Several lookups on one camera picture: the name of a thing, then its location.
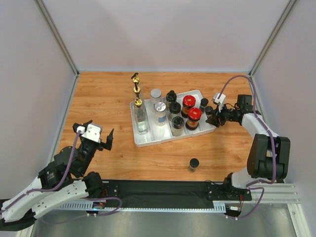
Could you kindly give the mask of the small black lid spice jar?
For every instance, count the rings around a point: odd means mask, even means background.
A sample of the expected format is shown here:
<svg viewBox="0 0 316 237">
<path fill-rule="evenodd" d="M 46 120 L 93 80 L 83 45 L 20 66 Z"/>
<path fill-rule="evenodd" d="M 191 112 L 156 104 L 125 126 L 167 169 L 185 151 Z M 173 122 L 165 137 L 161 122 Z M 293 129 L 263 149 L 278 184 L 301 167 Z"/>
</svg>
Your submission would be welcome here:
<svg viewBox="0 0 316 237">
<path fill-rule="evenodd" d="M 207 107 L 207 105 L 208 105 L 208 99 L 202 98 L 199 105 L 199 109 L 201 110 L 202 113 L 205 112 L 205 108 Z"/>
<path fill-rule="evenodd" d="M 213 117 L 213 108 L 212 106 L 206 106 L 204 112 L 207 116 L 207 119 L 211 119 Z"/>
<path fill-rule="evenodd" d="M 192 158 L 189 162 L 188 171 L 195 172 L 199 166 L 199 160 L 197 158 Z"/>
</svg>

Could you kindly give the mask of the red lid sauce jar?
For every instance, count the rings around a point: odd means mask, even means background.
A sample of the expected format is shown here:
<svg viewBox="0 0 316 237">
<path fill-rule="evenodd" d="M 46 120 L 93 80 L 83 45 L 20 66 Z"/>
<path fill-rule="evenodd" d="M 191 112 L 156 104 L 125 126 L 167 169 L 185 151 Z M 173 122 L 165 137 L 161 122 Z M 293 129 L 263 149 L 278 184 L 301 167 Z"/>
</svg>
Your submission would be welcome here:
<svg viewBox="0 0 316 237">
<path fill-rule="evenodd" d="M 186 128 L 189 130 L 195 130 L 198 127 L 199 120 L 201 119 L 202 111 L 199 108 L 190 108 L 188 111 L 188 119 L 186 122 Z"/>
<path fill-rule="evenodd" d="M 189 110 L 192 107 L 194 107 L 195 104 L 196 104 L 196 99 L 194 96 L 192 95 L 184 96 L 183 101 L 182 101 L 182 110 L 181 110 L 182 117 L 187 118 Z"/>
</svg>

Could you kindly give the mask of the white powder jar black lid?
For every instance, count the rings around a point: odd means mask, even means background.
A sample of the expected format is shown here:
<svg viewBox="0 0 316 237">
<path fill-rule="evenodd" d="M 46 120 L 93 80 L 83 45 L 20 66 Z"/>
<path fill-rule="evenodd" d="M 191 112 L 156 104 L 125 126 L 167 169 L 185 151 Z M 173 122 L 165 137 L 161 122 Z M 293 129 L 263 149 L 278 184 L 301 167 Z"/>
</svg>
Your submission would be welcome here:
<svg viewBox="0 0 316 237">
<path fill-rule="evenodd" d="M 175 137 L 179 137 L 183 133 L 184 119 L 181 116 L 176 116 L 171 121 L 171 132 Z"/>
</svg>

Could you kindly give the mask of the clear glass oil bottle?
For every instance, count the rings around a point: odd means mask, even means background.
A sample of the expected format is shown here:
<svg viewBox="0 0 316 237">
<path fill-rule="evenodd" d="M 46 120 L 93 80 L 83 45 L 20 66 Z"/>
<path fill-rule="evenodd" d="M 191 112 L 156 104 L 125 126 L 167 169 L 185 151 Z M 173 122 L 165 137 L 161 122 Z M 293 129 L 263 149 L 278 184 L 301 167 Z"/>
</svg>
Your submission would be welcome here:
<svg viewBox="0 0 316 237">
<path fill-rule="evenodd" d="M 149 121 L 146 107 L 141 99 L 135 99 L 133 105 L 137 130 L 140 134 L 145 134 L 149 131 Z"/>
</svg>

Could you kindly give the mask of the black knob grinder bottle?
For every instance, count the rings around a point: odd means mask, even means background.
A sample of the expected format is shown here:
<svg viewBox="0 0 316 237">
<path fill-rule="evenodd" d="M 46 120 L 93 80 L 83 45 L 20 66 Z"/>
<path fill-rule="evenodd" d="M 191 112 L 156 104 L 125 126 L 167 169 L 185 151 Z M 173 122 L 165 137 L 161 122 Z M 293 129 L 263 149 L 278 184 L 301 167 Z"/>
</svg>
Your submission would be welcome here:
<svg viewBox="0 0 316 237">
<path fill-rule="evenodd" d="M 174 117 L 181 115 L 181 105 L 178 102 L 172 102 L 169 105 L 168 119 L 172 121 Z"/>
</svg>

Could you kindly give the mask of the black cap spice bottle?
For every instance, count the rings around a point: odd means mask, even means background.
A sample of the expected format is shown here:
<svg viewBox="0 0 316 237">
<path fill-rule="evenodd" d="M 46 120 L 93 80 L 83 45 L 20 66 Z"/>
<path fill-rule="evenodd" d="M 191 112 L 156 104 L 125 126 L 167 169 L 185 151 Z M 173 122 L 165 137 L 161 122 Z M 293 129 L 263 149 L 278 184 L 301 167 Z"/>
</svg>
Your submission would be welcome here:
<svg viewBox="0 0 316 237">
<path fill-rule="evenodd" d="M 166 102 L 173 103 L 173 102 L 176 102 L 176 100 L 177 100 L 177 94 L 175 93 L 175 91 L 174 90 L 169 91 L 166 95 Z"/>
</svg>

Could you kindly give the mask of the salt jar silver lid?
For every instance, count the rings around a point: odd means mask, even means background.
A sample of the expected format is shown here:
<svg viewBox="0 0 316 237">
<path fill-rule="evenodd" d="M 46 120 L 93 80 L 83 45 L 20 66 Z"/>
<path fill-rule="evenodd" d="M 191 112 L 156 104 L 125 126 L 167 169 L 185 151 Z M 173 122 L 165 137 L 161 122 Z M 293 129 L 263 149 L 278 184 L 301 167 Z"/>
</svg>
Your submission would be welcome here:
<svg viewBox="0 0 316 237">
<path fill-rule="evenodd" d="M 166 104 L 164 102 L 157 102 L 154 104 L 155 110 L 155 124 L 157 126 L 164 126 L 166 123 Z"/>
</svg>

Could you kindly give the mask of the glass oil bottle dark sauce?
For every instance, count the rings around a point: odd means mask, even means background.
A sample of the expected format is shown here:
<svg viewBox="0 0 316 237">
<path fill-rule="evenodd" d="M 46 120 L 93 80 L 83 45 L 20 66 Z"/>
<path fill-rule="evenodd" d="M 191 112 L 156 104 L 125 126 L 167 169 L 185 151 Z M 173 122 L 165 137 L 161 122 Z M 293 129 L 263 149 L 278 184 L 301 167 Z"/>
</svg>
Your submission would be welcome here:
<svg viewBox="0 0 316 237">
<path fill-rule="evenodd" d="M 133 93 L 134 93 L 134 100 L 140 99 L 141 101 L 144 101 L 144 95 L 143 95 L 141 86 L 139 86 L 138 83 L 136 82 L 134 83 Z"/>
</svg>

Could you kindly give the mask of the salt jar blue label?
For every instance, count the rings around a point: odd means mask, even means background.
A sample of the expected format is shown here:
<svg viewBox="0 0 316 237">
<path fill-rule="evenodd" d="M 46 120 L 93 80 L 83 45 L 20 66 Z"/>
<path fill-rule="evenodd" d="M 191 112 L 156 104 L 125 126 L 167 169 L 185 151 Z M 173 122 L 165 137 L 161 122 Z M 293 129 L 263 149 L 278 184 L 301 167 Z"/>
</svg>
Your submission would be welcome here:
<svg viewBox="0 0 316 237">
<path fill-rule="evenodd" d="M 151 103 L 154 106 L 154 104 L 161 102 L 162 101 L 162 92 L 160 89 L 153 89 L 150 92 L 150 96 L 151 96 Z"/>
</svg>

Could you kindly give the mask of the glass oil bottle brown sauce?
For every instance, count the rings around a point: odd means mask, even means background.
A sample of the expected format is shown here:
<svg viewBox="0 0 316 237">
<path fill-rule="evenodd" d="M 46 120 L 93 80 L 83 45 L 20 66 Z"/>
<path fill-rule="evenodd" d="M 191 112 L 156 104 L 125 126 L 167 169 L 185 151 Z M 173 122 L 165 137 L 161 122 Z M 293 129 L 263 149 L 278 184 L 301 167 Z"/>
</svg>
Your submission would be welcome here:
<svg viewBox="0 0 316 237">
<path fill-rule="evenodd" d="M 137 86 L 140 82 L 140 79 L 138 77 L 139 73 L 134 73 L 134 75 L 131 77 L 133 83 L 135 86 Z"/>
</svg>

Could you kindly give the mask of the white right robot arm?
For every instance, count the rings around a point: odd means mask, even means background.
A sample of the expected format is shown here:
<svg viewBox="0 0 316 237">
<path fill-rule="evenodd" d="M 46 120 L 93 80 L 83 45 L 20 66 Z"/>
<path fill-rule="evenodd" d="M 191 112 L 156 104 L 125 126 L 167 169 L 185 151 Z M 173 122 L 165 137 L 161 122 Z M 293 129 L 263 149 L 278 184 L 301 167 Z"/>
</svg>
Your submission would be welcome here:
<svg viewBox="0 0 316 237">
<path fill-rule="evenodd" d="M 250 200 L 249 188 L 258 183 L 273 184 L 284 180 L 288 174 L 290 139 L 279 136 L 268 128 L 261 114 L 255 109 L 251 95 L 238 95 L 233 108 L 225 104 L 226 96 L 216 93 L 213 103 L 216 109 L 206 120 L 216 127 L 226 122 L 237 122 L 252 137 L 246 168 L 230 173 L 222 184 L 217 186 L 219 197 Z"/>
</svg>

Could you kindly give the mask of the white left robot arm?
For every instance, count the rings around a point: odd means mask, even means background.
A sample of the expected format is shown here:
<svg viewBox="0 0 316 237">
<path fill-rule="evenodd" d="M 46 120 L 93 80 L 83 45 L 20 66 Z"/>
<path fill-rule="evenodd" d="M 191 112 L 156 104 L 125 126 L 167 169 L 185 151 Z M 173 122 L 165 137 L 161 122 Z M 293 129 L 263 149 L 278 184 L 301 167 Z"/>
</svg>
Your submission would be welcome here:
<svg viewBox="0 0 316 237">
<path fill-rule="evenodd" d="M 102 130 L 102 126 L 91 120 L 74 123 L 76 136 L 73 145 L 62 148 L 18 195 L 0 201 L 1 231 L 26 229 L 54 208 L 78 198 L 107 198 L 100 174 L 86 173 L 97 151 L 112 149 L 113 132 L 103 142 Z"/>
</svg>

